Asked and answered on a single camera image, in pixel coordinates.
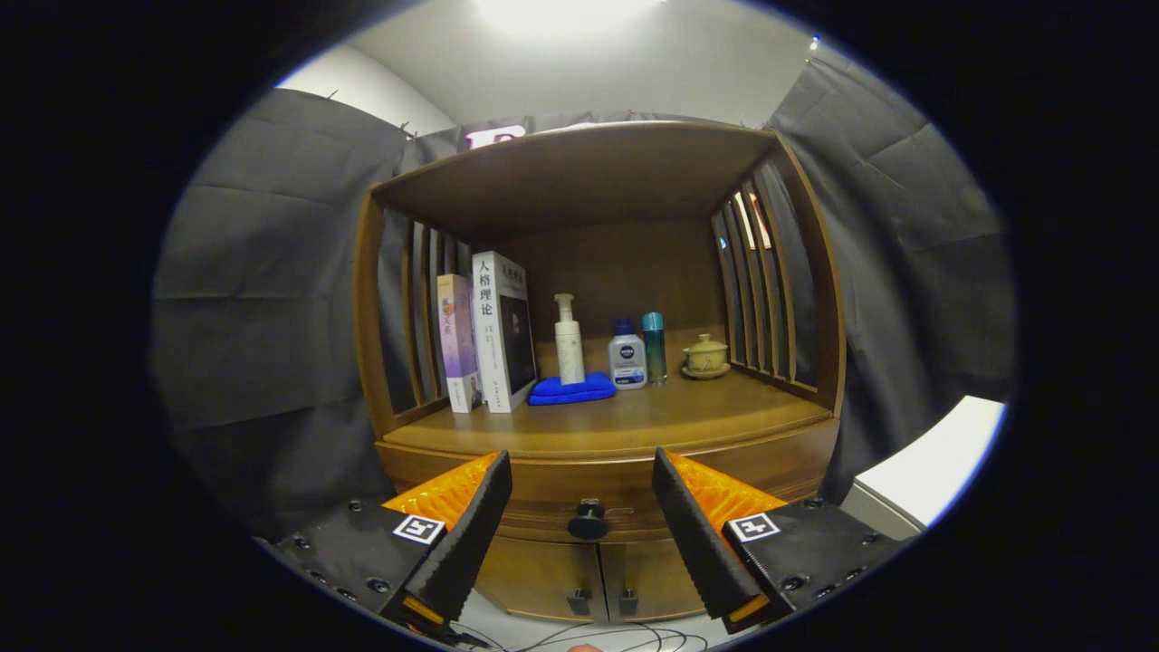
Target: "wooden shelf top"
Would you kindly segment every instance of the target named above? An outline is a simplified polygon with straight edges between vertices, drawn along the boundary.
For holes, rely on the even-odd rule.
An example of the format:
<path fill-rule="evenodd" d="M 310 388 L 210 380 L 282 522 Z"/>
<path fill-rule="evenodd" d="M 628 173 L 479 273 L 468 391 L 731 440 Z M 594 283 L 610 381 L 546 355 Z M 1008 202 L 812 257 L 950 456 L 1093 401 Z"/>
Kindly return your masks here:
<path fill-rule="evenodd" d="M 461 152 L 372 189 L 468 242 L 604 221 L 707 217 L 777 144 L 771 131 L 630 122 Z"/>
<path fill-rule="evenodd" d="M 571 405 L 487 406 L 468 415 L 442 410 L 387 433 L 384 444 L 479 456 L 506 449 L 513 459 L 627 460 L 657 446 L 704 449 L 767 437 L 832 417 L 819 405 L 736 372 L 714 381 L 670 374 L 659 387 Z"/>

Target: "ceramic lid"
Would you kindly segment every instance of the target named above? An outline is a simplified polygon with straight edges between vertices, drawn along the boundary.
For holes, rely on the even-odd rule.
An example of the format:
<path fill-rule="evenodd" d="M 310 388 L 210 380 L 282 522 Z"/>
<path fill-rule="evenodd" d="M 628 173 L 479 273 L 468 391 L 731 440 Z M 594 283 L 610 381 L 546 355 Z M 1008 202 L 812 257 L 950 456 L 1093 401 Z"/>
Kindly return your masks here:
<path fill-rule="evenodd" d="M 685 353 L 716 353 L 728 349 L 726 345 L 709 340 L 708 334 L 701 334 L 697 336 L 697 339 L 700 342 L 684 350 Z"/>

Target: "wooden cabinet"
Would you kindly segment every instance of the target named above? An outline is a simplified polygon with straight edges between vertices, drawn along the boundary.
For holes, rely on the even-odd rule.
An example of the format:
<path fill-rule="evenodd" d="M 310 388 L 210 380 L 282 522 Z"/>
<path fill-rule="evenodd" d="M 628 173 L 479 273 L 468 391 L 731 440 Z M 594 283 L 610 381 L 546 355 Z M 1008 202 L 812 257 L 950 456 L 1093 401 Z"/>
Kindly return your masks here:
<path fill-rule="evenodd" d="M 402 261 L 401 291 L 392 292 L 401 305 L 386 307 L 406 315 L 406 351 L 389 358 L 378 285 L 388 214 L 408 220 L 400 255 L 389 256 Z M 808 281 L 794 285 L 811 287 L 808 309 L 793 306 L 782 250 L 790 239 L 780 235 L 789 227 L 809 266 Z M 510 415 L 452 413 L 439 382 L 433 278 L 461 269 L 460 251 L 487 249 L 526 269 L 540 378 L 557 374 L 551 296 L 566 291 L 576 296 L 589 372 L 607 371 L 613 316 L 662 312 L 668 384 Z M 495 450 L 511 456 L 511 499 L 476 581 L 511 613 L 615 622 L 701 609 L 651 492 L 657 447 L 786 501 L 815 492 L 825 475 L 845 384 L 841 294 L 812 188 L 775 131 L 619 123 L 439 160 L 369 190 L 353 281 L 363 394 L 395 489 Z M 802 314 L 816 338 L 795 336 Z M 685 379 L 681 349 L 706 332 L 728 342 L 734 372 Z M 814 349 L 799 357 L 801 342 Z M 808 383 L 799 359 L 811 365 Z M 406 368 L 408 388 L 387 387 L 387 361 Z M 415 408 L 396 411 L 392 389 L 411 393 Z M 610 530 L 598 542 L 568 534 L 585 499 L 605 507 Z M 588 615 L 568 601 L 577 589 Z M 626 591 L 632 615 L 621 609 Z"/>
<path fill-rule="evenodd" d="M 705 610 L 672 540 L 605 543 L 599 552 L 611 621 L 673 618 Z M 621 610 L 629 591 L 635 609 Z"/>
<path fill-rule="evenodd" d="M 475 589 L 511 614 L 561 621 L 649 621 L 704 611 L 672 540 L 592 544 L 495 537 Z M 586 615 L 576 613 L 577 591 Z M 635 610 L 625 613 L 628 591 Z"/>
<path fill-rule="evenodd" d="M 591 543 L 544 543 L 495 537 L 475 591 L 512 614 L 576 622 L 607 622 L 599 556 Z M 589 615 L 568 601 L 576 591 Z"/>

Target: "teal bottle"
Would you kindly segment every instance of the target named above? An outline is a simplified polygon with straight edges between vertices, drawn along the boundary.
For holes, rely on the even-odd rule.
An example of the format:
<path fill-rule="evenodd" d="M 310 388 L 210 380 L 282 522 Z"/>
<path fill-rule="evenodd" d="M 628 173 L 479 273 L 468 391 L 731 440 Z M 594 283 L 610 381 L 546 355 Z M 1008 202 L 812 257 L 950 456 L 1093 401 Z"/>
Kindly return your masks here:
<path fill-rule="evenodd" d="M 643 317 L 644 359 L 648 361 L 648 384 L 668 382 L 668 360 L 664 358 L 664 315 L 649 312 Z"/>

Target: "cabinet door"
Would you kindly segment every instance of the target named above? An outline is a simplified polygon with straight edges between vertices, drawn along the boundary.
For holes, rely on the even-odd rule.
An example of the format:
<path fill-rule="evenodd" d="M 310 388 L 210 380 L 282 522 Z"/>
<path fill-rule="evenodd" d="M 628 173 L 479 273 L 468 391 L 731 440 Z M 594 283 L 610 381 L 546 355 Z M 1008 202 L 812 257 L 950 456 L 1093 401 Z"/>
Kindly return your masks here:
<path fill-rule="evenodd" d="M 588 615 L 569 598 L 583 592 Z M 495 537 L 479 570 L 475 591 L 511 614 L 576 622 L 607 622 L 595 544 L 542 543 Z"/>
<path fill-rule="evenodd" d="M 599 552 L 612 622 L 672 618 L 705 610 L 672 540 L 602 543 Z M 620 599 L 629 589 L 635 614 L 621 613 Z"/>

